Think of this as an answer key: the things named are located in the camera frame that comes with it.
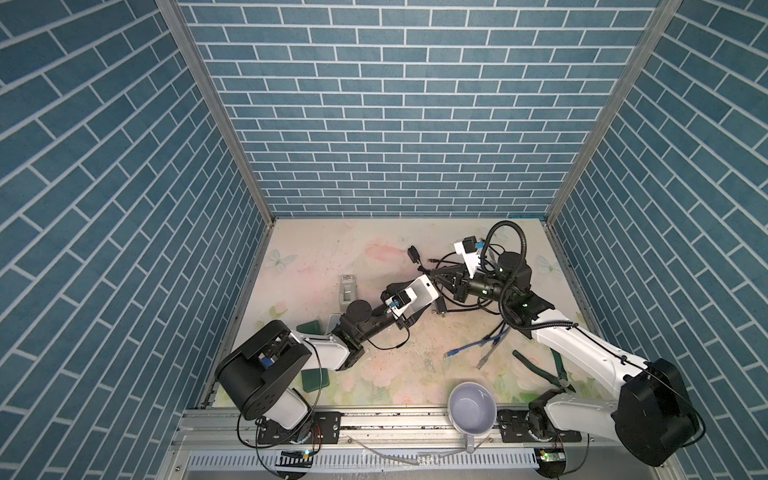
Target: tiled wall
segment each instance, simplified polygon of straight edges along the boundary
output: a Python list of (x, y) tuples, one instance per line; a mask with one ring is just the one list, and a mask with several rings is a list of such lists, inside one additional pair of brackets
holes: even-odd
[(153, 0), (0, 3), (0, 478), (156, 473), (262, 229)]
[(181, 4), (278, 215), (535, 217), (657, 0)]
[(684, 0), (556, 224), (608, 339), (692, 385), (690, 478), (768, 466), (766, 24)]

